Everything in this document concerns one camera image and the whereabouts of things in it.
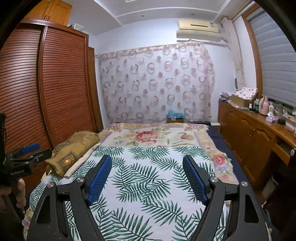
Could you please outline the person's left hand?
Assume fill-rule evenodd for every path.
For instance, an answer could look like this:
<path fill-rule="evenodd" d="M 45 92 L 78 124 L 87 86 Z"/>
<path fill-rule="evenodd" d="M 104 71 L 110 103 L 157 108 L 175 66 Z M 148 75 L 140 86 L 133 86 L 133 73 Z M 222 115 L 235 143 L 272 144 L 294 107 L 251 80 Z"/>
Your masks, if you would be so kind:
<path fill-rule="evenodd" d="M 11 193 L 16 202 L 17 208 L 24 208 L 26 205 L 26 190 L 25 182 L 22 178 L 18 180 L 18 183 L 13 188 L 1 186 L 1 211 L 6 211 L 8 209 L 8 203 L 5 201 L 5 198 L 8 197 Z"/>

